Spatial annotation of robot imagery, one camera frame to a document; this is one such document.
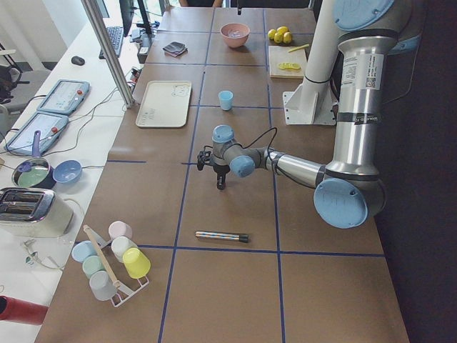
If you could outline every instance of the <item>label on robot arm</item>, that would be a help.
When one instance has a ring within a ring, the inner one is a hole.
[[[379,90],[383,60],[382,54],[363,54],[344,59],[341,87]]]

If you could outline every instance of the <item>bowl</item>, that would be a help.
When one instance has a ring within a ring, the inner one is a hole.
[[[83,169],[81,164],[74,159],[64,161],[60,163],[55,169],[52,177],[56,182],[61,184],[68,184],[71,182],[76,182],[81,177]]]
[[[52,174],[52,166],[47,160],[35,157],[22,162],[15,168],[12,181],[18,187],[51,189],[56,184]]]
[[[251,30],[249,26],[241,23],[230,23],[221,27],[224,42],[231,48],[239,48],[248,40]]]

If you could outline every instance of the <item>pink bowl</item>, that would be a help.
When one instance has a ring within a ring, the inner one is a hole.
[[[250,32],[249,26],[240,23],[226,24],[221,27],[222,38],[231,48],[238,48],[244,45]]]

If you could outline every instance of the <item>wooden cutting board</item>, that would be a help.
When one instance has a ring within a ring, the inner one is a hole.
[[[288,52],[293,46],[274,46],[268,47],[268,64],[270,77],[283,77],[289,79],[302,79],[305,76],[306,54],[305,49]],[[299,70],[279,69],[278,64],[281,62],[298,63],[301,66]]]

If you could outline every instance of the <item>cup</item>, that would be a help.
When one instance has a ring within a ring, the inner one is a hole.
[[[103,263],[101,263],[100,257],[89,256],[84,260],[83,272],[88,279],[90,279],[91,276],[97,273],[99,270],[105,270],[105,268],[103,267]]]
[[[89,286],[96,299],[102,302],[110,300],[117,293],[117,288],[104,270],[99,270],[91,276]]]
[[[120,220],[111,223],[108,228],[108,233],[111,239],[115,239],[120,236],[125,236],[131,239],[133,235],[130,225],[121,222]]]
[[[22,324],[41,325],[48,307],[33,302],[0,296],[0,320]]]
[[[138,246],[125,236],[117,237],[111,243],[111,250],[121,263],[123,263],[122,255],[130,248],[138,248]]]
[[[233,93],[231,91],[220,91],[219,92],[219,103],[224,111],[231,109],[231,103],[233,101]]]
[[[138,248],[130,248],[124,252],[122,259],[132,279],[145,277],[151,269],[151,261]]]
[[[89,256],[97,255],[91,241],[82,241],[73,247],[71,257],[79,263],[83,263]]]

